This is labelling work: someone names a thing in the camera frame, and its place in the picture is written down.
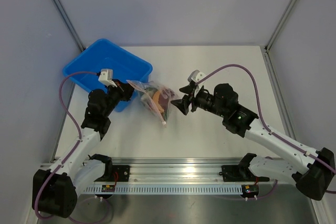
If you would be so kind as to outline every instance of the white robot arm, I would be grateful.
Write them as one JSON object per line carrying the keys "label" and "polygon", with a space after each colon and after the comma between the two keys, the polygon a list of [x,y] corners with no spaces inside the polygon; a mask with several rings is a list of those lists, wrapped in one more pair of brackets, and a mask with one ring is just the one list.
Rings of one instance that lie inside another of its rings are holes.
{"label": "white robot arm", "polygon": [[51,215],[67,218],[74,210],[78,196],[98,178],[113,175],[112,159],[94,154],[81,168],[88,153],[104,138],[110,126],[108,116],[120,101],[129,101],[134,89],[126,83],[112,79],[112,70],[102,69],[99,81],[107,93],[95,89],[89,93],[85,118],[81,125],[81,137],[77,137],[64,155],[48,170],[39,169],[33,178],[33,202],[35,209]]}
{"label": "white robot arm", "polygon": [[305,146],[267,125],[256,113],[238,103],[238,94],[228,83],[217,85],[214,94],[210,94],[204,89],[205,77],[206,74],[195,70],[188,78],[189,85],[180,88],[186,95],[171,103],[185,115],[190,105],[192,112],[200,108],[216,114],[223,118],[223,126],[230,132],[261,144],[283,158],[271,160],[246,154],[237,165],[241,181],[253,181],[256,177],[277,179],[295,185],[309,198],[321,200],[334,173],[318,161],[335,169],[334,154],[326,148],[317,151]]}

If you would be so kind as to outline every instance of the snack bag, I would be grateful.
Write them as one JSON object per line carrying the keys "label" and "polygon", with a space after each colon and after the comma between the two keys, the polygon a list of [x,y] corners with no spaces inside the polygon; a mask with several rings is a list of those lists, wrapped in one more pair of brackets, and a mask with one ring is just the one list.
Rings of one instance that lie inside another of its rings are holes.
{"label": "snack bag", "polygon": [[127,82],[138,92],[142,104],[157,116],[163,125],[166,125],[171,108],[170,101],[178,99],[177,94],[154,81],[142,83],[127,80]]}

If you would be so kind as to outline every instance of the table surface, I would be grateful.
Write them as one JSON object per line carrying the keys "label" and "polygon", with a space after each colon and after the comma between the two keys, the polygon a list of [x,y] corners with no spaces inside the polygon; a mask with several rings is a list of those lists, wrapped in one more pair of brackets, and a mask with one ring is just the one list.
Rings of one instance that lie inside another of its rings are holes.
{"label": "table surface", "polygon": [[[257,46],[164,46],[125,47],[153,65],[150,80],[178,91],[187,85],[187,78],[198,69],[205,74],[220,66],[236,63],[254,75],[265,120],[284,133],[276,99],[272,91],[260,47]],[[241,69],[229,68],[212,76],[205,83],[211,93],[219,83],[229,83],[239,95],[239,103],[257,112],[257,103],[250,77]],[[88,93],[76,86],[69,111],[81,124]],[[222,119],[198,109],[184,116],[171,110],[167,126],[135,99],[123,112],[110,115],[111,126],[104,139],[91,151],[113,158],[241,158],[246,153],[277,157],[263,146],[222,126]],[[69,117],[66,118],[56,151],[61,156],[78,135]]]}

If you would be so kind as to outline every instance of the gray wall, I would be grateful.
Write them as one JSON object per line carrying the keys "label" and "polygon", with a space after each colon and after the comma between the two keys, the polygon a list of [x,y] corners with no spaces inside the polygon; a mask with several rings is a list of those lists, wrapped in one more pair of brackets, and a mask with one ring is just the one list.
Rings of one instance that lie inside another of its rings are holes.
{"label": "gray wall", "polygon": [[0,6],[0,216],[11,224],[23,223],[33,175],[54,150],[61,69],[79,51],[51,0]]}
{"label": "gray wall", "polygon": [[61,0],[85,45],[265,45],[289,0]]}
{"label": "gray wall", "polygon": [[[298,140],[336,153],[335,43],[336,0],[299,0],[271,57]],[[334,211],[336,196],[326,199]]]}

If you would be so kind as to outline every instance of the black joint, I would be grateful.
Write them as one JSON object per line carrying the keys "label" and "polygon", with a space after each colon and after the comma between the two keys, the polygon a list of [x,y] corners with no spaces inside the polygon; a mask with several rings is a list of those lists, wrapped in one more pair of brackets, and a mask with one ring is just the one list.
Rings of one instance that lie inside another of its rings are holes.
{"label": "black joint", "polygon": [[[318,153],[319,159],[335,169],[334,154],[332,151],[323,148]],[[306,173],[301,174],[297,172],[292,175],[292,178],[296,182],[296,188],[311,199],[321,200],[334,177],[334,173],[318,161],[308,164],[307,167],[309,170]]]}
{"label": "black joint", "polygon": [[101,176],[101,179],[106,179],[109,178],[110,175],[113,172],[113,165],[112,165],[112,159],[108,156],[104,156],[101,154],[94,154],[92,155],[92,157],[90,157],[91,160],[95,159],[95,160],[99,160],[100,162],[102,162],[103,164],[105,164],[105,171],[104,171],[104,175]]}

